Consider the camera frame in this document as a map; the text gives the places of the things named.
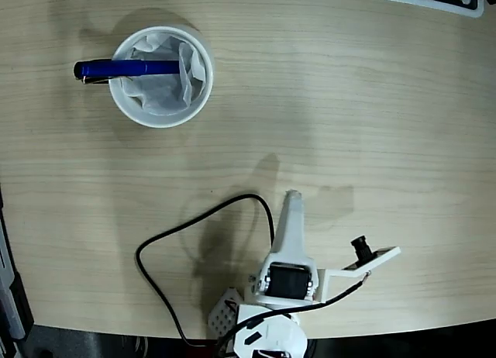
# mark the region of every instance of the white tissue paper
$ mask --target white tissue paper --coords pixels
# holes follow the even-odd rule
[[[136,98],[145,112],[177,114],[188,108],[205,86],[202,57],[194,46],[178,36],[151,33],[134,44],[126,59],[179,61],[180,74],[121,77],[124,94]]]

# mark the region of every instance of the wooden table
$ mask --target wooden table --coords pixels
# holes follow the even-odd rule
[[[72,78],[130,33],[188,23],[214,91],[146,129]],[[306,199],[320,267],[350,240],[401,246],[366,287],[303,314],[310,337],[496,317],[496,9],[481,19],[377,0],[1,0],[0,182],[41,325],[177,336],[133,259],[144,239],[245,191]],[[268,251],[253,202],[153,245],[144,263],[189,337]],[[347,284],[336,282],[337,293]]]

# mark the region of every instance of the black cable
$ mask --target black cable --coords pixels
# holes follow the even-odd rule
[[[181,328],[181,323],[179,322],[179,319],[177,318],[176,312],[174,311],[174,308],[172,307],[171,303],[167,300],[165,297],[165,294],[162,292],[162,290],[158,287],[158,285],[155,283],[155,281],[152,279],[152,277],[148,274],[146,271],[143,262],[141,261],[141,253],[143,250],[150,245],[153,242],[156,242],[159,239],[163,239],[166,236],[170,236],[171,234],[175,234],[176,232],[180,232],[181,230],[184,230],[194,224],[199,223],[202,220],[205,220],[209,216],[213,215],[214,213],[220,211],[221,209],[227,207],[228,205],[231,205],[233,203],[236,203],[237,201],[242,201],[245,199],[255,199],[259,203],[262,204],[263,209],[265,210],[265,213],[267,214],[267,221],[269,223],[269,233],[270,233],[270,243],[274,241],[274,220],[272,219],[272,213],[270,212],[269,205],[264,201],[262,197],[260,197],[257,194],[242,194],[238,195],[237,197],[230,198],[227,201],[224,201],[220,205],[216,205],[214,208],[209,209],[207,212],[201,214],[200,216],[195,217],[194,219],[185,222],[184,224],[181,224],[179,226],[176,226],[175,228],[169,229],[165,232],[162,232],[161,234],[157,234],[156,236],[152,236],[151,238],[145,240],[143,243],[141,243],[137,250],[136,250],[136,264],[138,266],[139,271],[141,274],[145,277],[145,279],[148,281],[150,286],[155,290],[155,292],[158,294],[160,299],[164,302],[165,306],[169,310],[170,316],[172,317],[174,324],[176,325],[177,332],[179,333],[179,336],[183,339],[183,341],[188,344],[189,346],[192,347],[203,347],[205,345],[196,345],[194,343],[190,343],[188,338],[183,332],[183,329]]]
[[[343,300],[346,296],[349,294],[352,294],[354,291],[356,291],[358,288],[363,286],[364,281],[367,279],[368,275],[365,276],[364,279],[361,281],[355,283],[353,286],[348,288],[347,290],[341,292],[334,298],[329,299],[328,301],[321,303],[321,304],[312,304],[312,305],[307,305],[307,306],[295,306],[293,308],[284,308],[284,309],[278,309],[278,310],[271,310],[269,312],[264,312],[260,313],[259,315],[254,315],[253,317],[250,317],[248,319],[245,319],[244,321],[238,323],[234,327],[232,327],[223,337],[221,337],[217,343],[215,344],[215,349],[214,349],[214,358],[225,358],[226,355],[221,355],[220,352],[225,344],[232,339],[236,333],[238,333],[240,330],[244,329],[247,327],[249,324],[256,325],[260,322],[263,322],[264,319],[274,317],[276,315],[284,315],[284,314],[291,314],[291,313],[299,313],[299,312],[308,312],[310,310],[317,310],[321,308],[325,308],[326,306],[330,306],[332,304],[335,304],[336,302]]]

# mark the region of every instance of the white cup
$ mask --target white cup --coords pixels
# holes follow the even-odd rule
[[[198,50],[203,62],[205,63],[206,72],[205,86],[200,95],[191,101],[189,108],[186,108],[181,112],[170,115],[155,115],[143,111],[141,105],[136,101],[136,99],[125,95],[122,90],[121,81],[118,78],[108,81],[110,93],[112,94],[115,104],[121,109],[121,111],[136,123],[151,128],[170,128],[179,126],[180,124],[193,118],[200,112],[200,110],[202,110],[208,100],[208,97],[210,96],[210,92],[212,92],[215,72],[215,62],[212,50],[205,39],[203,39],[202,35],[191,27],[183,25],[154,26],[140,30],[124,40],[115,51],[112,59],[125,60],[126,54],[131,50],[134,44],[150,33],[174,34],[183,40],[188,41]]]

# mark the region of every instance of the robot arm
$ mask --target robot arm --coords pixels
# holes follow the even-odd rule
[[[209,316],[208,324],[222,336],[234,324],[274,309],[305,307],[327,301],[331,277],[361,277],[397,256],[399,247],[372,252],[365,237],[352,241],[357,262],[341,270],[317,269],[315,261],[305,255],[303,199],[297,191],[288,191],[277,226],[274,244],[260,272],[250,277],[244,301],[236,290],[229,289]],[[238,305],[237,314],[225,305]],[[224,324],[216,321],[224,318]],[[228,351],[240,358],[303,358],[307,337],[297,315],[275,315],[240,329]]]

